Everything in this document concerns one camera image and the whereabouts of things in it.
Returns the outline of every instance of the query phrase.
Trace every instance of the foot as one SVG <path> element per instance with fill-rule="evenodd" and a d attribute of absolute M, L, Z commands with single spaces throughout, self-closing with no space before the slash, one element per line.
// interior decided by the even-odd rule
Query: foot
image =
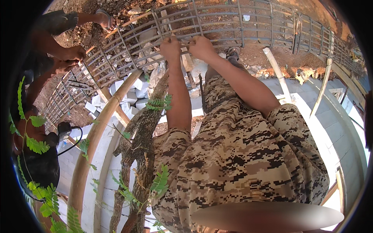
<path fill-rule="evenodd" d="M 235 58 L 238 61 L 239 59 L 238 54 L 239 54 L 239 47 L 230 47 L 228 50 L 227 59 L 229 60 L 229 59 Z"/>
<path fill-rule="evenodd" d="M 104 12 L 97 12 L 96 15 L 99 16 L 99 20 L 97 23 L 100 24 L 105 31 L 111 32 L 115 28 L 116 20 L 112 16 L 110 16 L 110 25 L 108 25 L 109 18 Z"/>

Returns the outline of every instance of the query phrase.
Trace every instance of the hand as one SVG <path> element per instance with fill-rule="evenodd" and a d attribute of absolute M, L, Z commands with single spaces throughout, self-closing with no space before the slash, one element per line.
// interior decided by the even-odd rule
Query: hand
<path fill-rule="evenodd" d="M 67 60 L 79 60 L 82 61 L 85 58 L 85 50 L 82 46 L 74 46 L 71 48 L 64 49 L 64 54 L 61 57 L 58 57 L 60 60 L 67 61 Z"/>
<path fill-rule="evenodd" d="M 189 43 L 189 52 L 196 58 L 208 63 L 207 61 L 216 57 L 214 47 L 209 39 L 206 37 L 196 35 L 192 38 L 192 42 Z"/>
<path fill-rule="evenodd" d="M 78 60 L 68 60 L 68 61 L 61 61 L 57 58 L 54 59 L 54 65 L 52 68 L 52 73 L 53 74 L 58 74 L 58 73 L 66 73 L 73 69 L 74 67 L 78 67 Z"/>
<path fill-rule="evenodd" d="M 169 64 L 175 62 L 180 64 L 180 43 L 174 34 L 164 39 L 160 46 L 160 53 Z"/>

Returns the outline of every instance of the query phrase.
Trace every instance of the digital camouflage pattern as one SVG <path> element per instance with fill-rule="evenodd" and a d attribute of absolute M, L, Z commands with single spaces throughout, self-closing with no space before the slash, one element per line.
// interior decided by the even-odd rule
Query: digital camouflage pattern
<path fill-rule="evenodd" d="M 170 170 L 169 190 L 152 200 L 154 216 L 171 232 L 205 232 L 191 220 L 200 208 L 232 202 L 286 201 L 320 205 L 329 188 L 326 167 L 296 106 L 267 119 L 249 108 L 221 77 L 205 84 L 207 115 L 191 140 L 184 128 L 153 139 L 154 172 Z"/>

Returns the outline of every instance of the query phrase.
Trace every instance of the rebar cage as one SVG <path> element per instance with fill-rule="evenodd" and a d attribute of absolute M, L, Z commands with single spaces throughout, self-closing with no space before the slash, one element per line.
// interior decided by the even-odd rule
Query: rebar cage
<path fill-rule="evenodd" d="M 55 127 L 69 110 L 84 104 L 98 89 L 164 60 L 152 59 L 159 52 L 149 54 L 149 49 L 159 46 L 172 33 L 178 39 L 195 35 L 215 37 L 211 39 L 215 48 L 260 45 L 288 48 L 293 54 L 314 52 L 332 58 L 358 76 L 363 73 L 361 64 L 351 59 L 344 42 L 309 16 L 267 0 L 216 2 L 219 3 L 206 5 L 195 0 L 173 3 L 151 9 L 118 26 L 87 51 L 88 57 L 80 68 L 68 72 L 57 85 L 43 110 L 48 120 L 46 129 Z M 143 39 L 154 31 L 150 38 Z"/>

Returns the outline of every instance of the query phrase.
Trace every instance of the man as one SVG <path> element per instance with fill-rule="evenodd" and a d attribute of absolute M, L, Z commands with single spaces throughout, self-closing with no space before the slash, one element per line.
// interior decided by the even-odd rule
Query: man
<path fill-rule="evenodd" d="M 167 38 L 172 109 L 168 131 L 153 139 L 154 171 L 168 165 L 169 190 L 152 201 L 154 216 L 171 232 L 214 232 L 192 221 L 201 208 L 248 201 L 320 205 L 329 177 L 296 106 L 280 105 L 269 88 L 238 64 L 239 48 L 221 58 L 205 37 L 189 51 L 206 62 L 206 117 L 191 140 L 191 102 L 180 68 L 180 44 Z"/>
<path fill-rule="evenodd" d="M 21 119 L 17 94 L 19 83 L 25 77 L 21 89 L 21 103 L 26 119 L 30 116 L 37 116 L 38 110 L 33 106 L 33 103 L 45 84 L 55 74 L 66 73 L 76 67 L 79 60 L 85 58 L 83 47 L 79 45 L 64 48 L 54 40 L 53 36 L 72 30 L 76 26 L 87 22 L 98 23 L 108 32 L 116 26 L 114 18 L 102 9 L 98 9 L 96 14 L 93 15 L 77 12 L 65 14 L 60 10 L 42 15 L 30 34 L 27 44 L 29 51 L 25 54 L 25 61 L 12 92 L 10 115 L 21 136 L 24 137 L 26 133 L 29 138 L 34 138 L 37 142 L 46 142 L 50 149 L 43 154 L 38 154 L 28 148 L 25 137 L 22 138 L 16 133 L 11 135 L 14 153 L 13 161 L 16 165 L 15 167 L 18 167 L 17 156 L 20 156 L 20 166 L 27 183 L 33 180 L 36 183 L 40 183 L 40 186 L 44 188 L 51 183 L 57 186 L 60 172 L 56 150 L 58 136 L 55 133 L 46 135 L 44 126 L 35 127 L 30 120 L 26 125 L 26 120 Z M 23 189 L 29 195 L 32 195 L 22 180 L 18 169 L 17 172 Z"/>

